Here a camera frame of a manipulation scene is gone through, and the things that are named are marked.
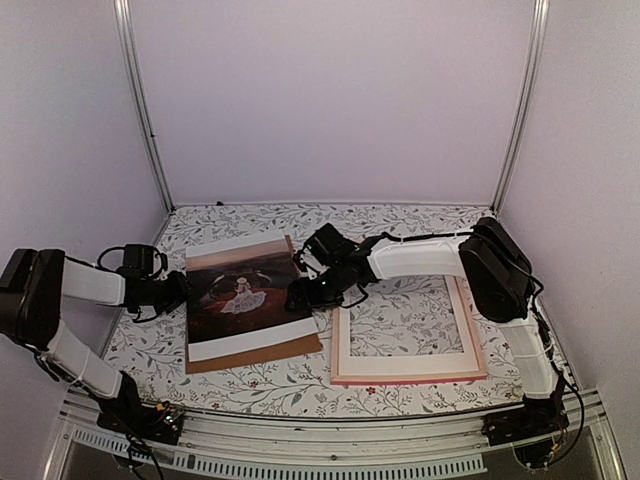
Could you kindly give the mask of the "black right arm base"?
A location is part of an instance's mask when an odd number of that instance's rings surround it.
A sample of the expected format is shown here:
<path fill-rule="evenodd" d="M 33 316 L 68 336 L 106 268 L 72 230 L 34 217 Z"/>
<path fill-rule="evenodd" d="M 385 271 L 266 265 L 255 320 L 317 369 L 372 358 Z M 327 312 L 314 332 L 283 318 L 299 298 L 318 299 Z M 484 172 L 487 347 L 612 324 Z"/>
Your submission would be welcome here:
<path fill-rule="evenodd" d="M 515 448 L 515 458 L 520 465 L 537 470 L 554 460 L 568 426 L 562 397 L 524 397 L 522 407 L 485 415 L 481 432 L 490 446 L 524 441 Z"/>

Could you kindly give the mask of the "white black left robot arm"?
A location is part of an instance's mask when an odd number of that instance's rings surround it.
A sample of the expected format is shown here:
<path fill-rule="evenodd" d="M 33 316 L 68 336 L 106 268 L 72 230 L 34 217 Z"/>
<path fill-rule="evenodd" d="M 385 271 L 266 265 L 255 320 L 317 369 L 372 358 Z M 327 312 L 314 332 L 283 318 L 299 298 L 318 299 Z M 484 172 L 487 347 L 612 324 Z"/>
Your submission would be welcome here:
<path fill-rule="evenodd" d="M 137 387 L 85 342 L 64 320 L 71 301 L 124 309 L 135 322 L 169 314 L 190 295 L 185 274 L 168 266 L 157 247 L 126 244 L 104 250 L 93 263 L 60 249 L 19 248 L 1 273 L 1 333 L 30 351 L 53 378 L 64 376 L 101 401 L 113 401 L 111 419 L 128 434 L 148 426 Z"/>

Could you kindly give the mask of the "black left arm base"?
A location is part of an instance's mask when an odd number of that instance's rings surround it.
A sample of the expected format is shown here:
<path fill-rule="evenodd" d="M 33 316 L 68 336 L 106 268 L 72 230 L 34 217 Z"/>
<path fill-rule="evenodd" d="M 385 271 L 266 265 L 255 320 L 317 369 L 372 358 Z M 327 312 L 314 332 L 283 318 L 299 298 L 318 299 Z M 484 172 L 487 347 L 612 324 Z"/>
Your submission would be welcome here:
<path fill-rule="evenodd" d="M 134 402 L 126 406 L 116 399 L 100 399 L 97 425 L 134 438 L 177 445 L 184 425 L 184 411 L 163 401 L 149 406 Z"/>

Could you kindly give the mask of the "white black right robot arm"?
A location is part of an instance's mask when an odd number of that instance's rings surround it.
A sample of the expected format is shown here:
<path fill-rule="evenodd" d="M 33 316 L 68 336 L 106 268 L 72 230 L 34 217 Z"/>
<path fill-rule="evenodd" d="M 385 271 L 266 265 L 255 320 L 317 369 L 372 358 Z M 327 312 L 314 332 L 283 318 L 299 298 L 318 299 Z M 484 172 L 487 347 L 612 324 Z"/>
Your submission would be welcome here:
<path fill-rule="evenodd" d="M 565 382 L 552 359 L 552 342 L 540 316 L 542 284 L 515 241 L 492 217 L 463 232 L 397 237 L 388 232 L 354 241 L 332 224 L 316 230 L 294 255 L 298 266 L 311 254 L 322 266 L 315 277 L 290 283 L 285 308 L 291 312 L 342 306 L 344 294 L 381 280 L 407 276 L 466 279 L 479 314 L 495 323 L 511 349 L 521 375 L 524 399 L 517 427 L 537 436 L 552 424 L 551 400 L 562 397 Z"/>

